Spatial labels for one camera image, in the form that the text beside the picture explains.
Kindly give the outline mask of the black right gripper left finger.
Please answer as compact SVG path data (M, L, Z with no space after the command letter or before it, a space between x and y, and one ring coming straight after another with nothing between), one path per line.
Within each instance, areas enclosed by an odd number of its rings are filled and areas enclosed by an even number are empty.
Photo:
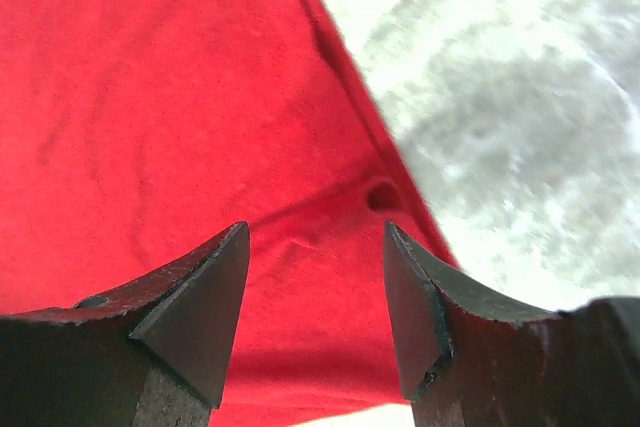
M205 426L222 400L250 259L238 222L70 308L1 319L5 426Z

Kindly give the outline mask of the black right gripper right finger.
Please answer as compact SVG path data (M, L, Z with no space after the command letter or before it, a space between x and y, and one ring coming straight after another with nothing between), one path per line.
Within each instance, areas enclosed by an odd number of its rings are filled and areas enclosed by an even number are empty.
M384 279L416 425L638 424L637 298L550 312L479 283L393 223Z

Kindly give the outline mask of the red t shirt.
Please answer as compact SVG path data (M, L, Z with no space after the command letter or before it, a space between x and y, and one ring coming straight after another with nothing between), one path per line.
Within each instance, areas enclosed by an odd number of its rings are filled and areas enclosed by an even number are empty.
M449 250L321 0L1 0L1 308L68 306L232 223L217 426L401 398L393 221Z

